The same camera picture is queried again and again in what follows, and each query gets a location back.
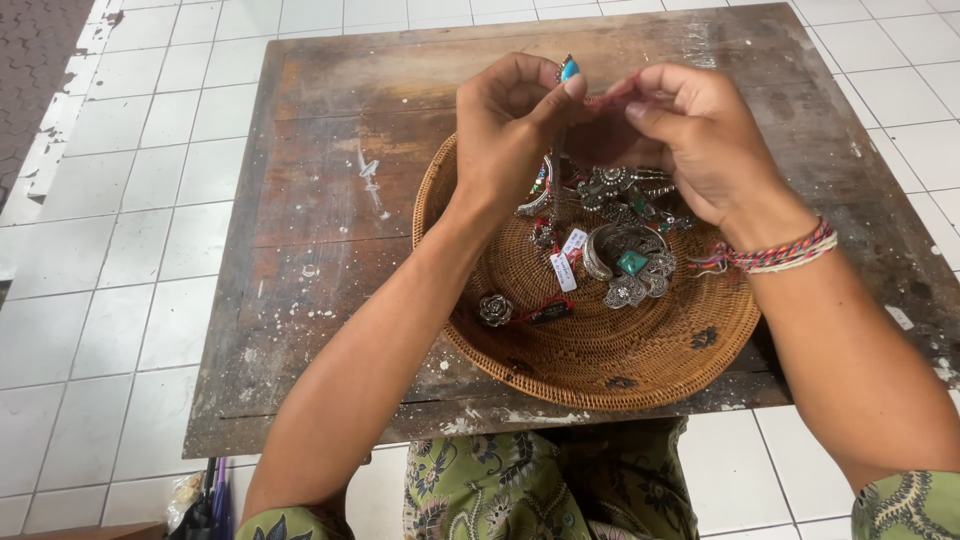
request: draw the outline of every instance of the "green sleeve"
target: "green sleeve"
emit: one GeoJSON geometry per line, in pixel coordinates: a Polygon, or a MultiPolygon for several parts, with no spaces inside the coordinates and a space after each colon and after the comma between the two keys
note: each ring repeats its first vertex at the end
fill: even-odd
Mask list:
{"type": "Polygon", "coordinates": [[[306,508],[265,510],[247,520],[234,540],[353,540],[342,516],[314,514],[306,508]]]}
{"type": "Polygon", "coordinates": [[[852,515],[855,540],[960,538],[960,473],[910,471],[867,484],[852,515]]]}

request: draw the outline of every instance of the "weathered wooden tabletop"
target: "weathered wooden tabletop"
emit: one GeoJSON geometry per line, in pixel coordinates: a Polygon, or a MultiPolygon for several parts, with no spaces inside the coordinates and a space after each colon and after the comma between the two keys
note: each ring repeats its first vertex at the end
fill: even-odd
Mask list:
{"type": "MultiPolygon", "coordinates": [[[[960,385],[957,281],[786,4],[291,39],[263,62],[185,457],[261,450],[298,375],[410,254],[414,199],[454,132],[457,86],[511,51],[572,52],[594,92],[660,61],[733,76],[785,178],[960,385]]],[[[531,398],[440,338],[381,441],[788,403],[762,322],[706,389],[628,413],[531,398]]]]}

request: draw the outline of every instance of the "floral pattern fabric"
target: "floral pattern fabric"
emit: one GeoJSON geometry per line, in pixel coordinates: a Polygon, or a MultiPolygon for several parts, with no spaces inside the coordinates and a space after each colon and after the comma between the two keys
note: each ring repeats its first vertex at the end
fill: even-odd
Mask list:
{"type": "MultiPolygon", "coordinates": [[[[407,540],[693,540],[677,439],[685,418],[411,443],[407,540]]],[[[960,474],[914,471],[868,485],[853,538],[960,539],[960,474]]],[[[343,516],[279,508],[237,540],[352,538],[343,516]]]]}

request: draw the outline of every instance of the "plastic bag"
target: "plastic bag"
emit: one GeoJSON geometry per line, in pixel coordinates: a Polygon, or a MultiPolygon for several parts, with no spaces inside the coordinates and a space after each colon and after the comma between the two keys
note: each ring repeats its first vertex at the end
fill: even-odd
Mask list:
{"type": "Polygon", "coordinates": [[[170,503],[167,504],[167,509],[163,512],[167,522],[167,533],[173,532],[180,525],[187,509],[200,497],[203,485],[203,471],[198,471],[189,477],[183,477],[174,482],[170,503]]]}

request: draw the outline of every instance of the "turquoise stone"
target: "turquoise stone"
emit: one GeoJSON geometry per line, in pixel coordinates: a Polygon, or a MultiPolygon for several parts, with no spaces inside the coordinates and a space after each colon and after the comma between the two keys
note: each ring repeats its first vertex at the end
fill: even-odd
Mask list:
{"type": "Polygon", "coordinates": [[[643,268],[643,265],[647,263],[647,258],[643,255],[635,252],[634,250],[627,250],[623,255],[620,256],[620,260],[616,262],[616,265],[620,267],[621,270],[635,276],[637,272],[640,271],[640,268],[643,268]]]}
{"type": "Polygon", "coordinates": [[[576,61],[570,59],[570,61],[564,66],[564,72],[560,74],[560,82],[562,83],[563,81],[566,81],[577,73],[580,73],[580,66],[577,65],[576,61]]]}

